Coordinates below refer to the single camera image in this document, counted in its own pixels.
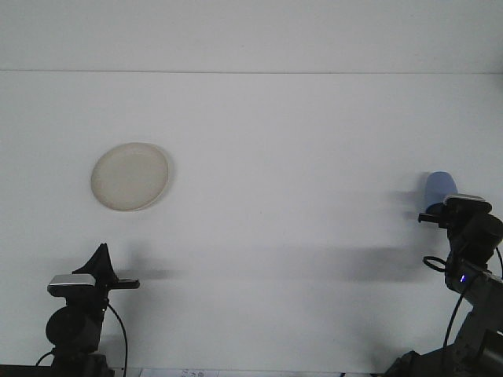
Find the white plate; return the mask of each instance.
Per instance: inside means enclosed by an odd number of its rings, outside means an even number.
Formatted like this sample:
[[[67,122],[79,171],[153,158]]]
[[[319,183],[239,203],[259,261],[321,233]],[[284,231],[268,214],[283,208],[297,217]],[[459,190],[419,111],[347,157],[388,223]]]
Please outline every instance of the white plate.
[[[113,210],[140,210],[153,203],[167,184],[167,160],[155,146],[129,143],[106,152],[91,176],[94,196]]]

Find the white backdrop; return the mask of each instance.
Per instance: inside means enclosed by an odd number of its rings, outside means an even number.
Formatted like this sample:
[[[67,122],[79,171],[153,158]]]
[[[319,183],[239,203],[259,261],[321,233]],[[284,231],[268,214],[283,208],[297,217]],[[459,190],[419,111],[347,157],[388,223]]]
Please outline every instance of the white backdrop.
[[[50,349],[46,284],[104,241],[141,279],[111,293],[132,366],[369,372],[438,348],[457,295],[420,262],[448,251],[416,222],[424,179],[503,214],[502,100],[502,75],[0,73],[1,361]],[[120,213],[90,173],[128,141],[165,149],[170,187]],[[110,314],[101,345],[122,364]]]
[[[0,68],[501,73],[503,2],[0,2]]]

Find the white wall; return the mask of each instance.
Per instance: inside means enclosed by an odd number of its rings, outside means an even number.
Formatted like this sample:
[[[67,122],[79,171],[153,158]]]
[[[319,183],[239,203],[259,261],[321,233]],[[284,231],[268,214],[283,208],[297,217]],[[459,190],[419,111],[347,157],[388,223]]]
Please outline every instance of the white wall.
[[[0,2],[0,68],[502,72],[503,2]]]
[[[376,4],[3,2],[0,361],[50,348],[46,284],[104,241],[142,283],[111,293],[132,366],[375,372],[440,347],[457,295],[416,216],[433,170],[503,214],[503,75],[473,74],[501,71],[502,3]],[[171,181],[118,213],[89,180],[128,141]],[[101,345],[122,364],[111,316]]]

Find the black cable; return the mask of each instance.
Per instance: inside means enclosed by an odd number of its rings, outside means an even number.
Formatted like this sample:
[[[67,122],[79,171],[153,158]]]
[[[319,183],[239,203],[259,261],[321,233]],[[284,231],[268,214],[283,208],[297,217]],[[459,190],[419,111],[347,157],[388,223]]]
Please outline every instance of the black cable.
[[[107,306],[110,308],[110,310],[116,315],[117,320],[120,323],[120,327],[123,329],[123,334],[124,334],[124,344],[126,346],[126,352],[124,355],[124,373],[123,377],[126,377],[126,372],[127,372],[127,335],[126,335],[126,328],[124,327],[123,320],[120,319],[119,314],[117,314],[116,310],[112,308],[110,304],[107,304]]]
[[[42,362],[42,360],[44,360],[46,357],[48,357],[49,355],[52,355],[52,354],[53,354],[53,351],[50,351],[50,352],[42,355],[42,357],[39,358],[39,361],[37,361],[37,364],[35,364],[35,367],[38,367],[40,365],[40,363]]]
[[[500,266],[501,266],[501,278],[503,279],[503,259],[501,259],[501,253],[500,253],[500,249],[498,249],[496,247],[496,252],[497,252],[497,257],[499,258],[500,260]]]
[[[440,263],[441,265],[444,266],[444,268],[438,267],[437,265],[434,265],[430,261]],[[446,261],[444,261],[443,259],[441,259],[439,257],[432,257],[432,256],[424,257],[423,263],[425,265],[427,265],[430,269],[434,269],[435,271],[438,271],[439,273],[444,273],[446,271],[446,269],[445,269]]]
[[[445,368],[445,363],[446,363],[446,350],[447,350],[447,342],[449,342],[449,335],[450,335],[450,330],[453,327],[454,323],[454,318],[456,318],[457,310],[459,309],[459,306],[461,305],[461,302],[463,301],[464,296],[466,293],[469,291],[469,289],[472,287],[473,283],[481,277],[482,274],[479,273],[477,276],[475,276],[472,281],[470,281],[466,287],[464,287],[464,290],[461,292],[459,299],[456,302],[456,306],[454,306],[454,311],[452,316],[450,316],[450,321],[449,321],[449,326],[447,326],[447,332],[446,332],[446,337],[443,339],[443,346],[442,346],[442,359],[441,359],[441,366],[442,369]]]

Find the paper plate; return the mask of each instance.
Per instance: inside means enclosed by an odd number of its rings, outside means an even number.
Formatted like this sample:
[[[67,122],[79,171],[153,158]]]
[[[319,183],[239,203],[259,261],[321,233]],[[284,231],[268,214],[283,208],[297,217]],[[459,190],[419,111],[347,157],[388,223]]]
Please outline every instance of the paper plate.
[[[94,196],[113,210],[140,210],[167,184],[167,160],[155,145],[129,143],[105,153],[91,176]]]

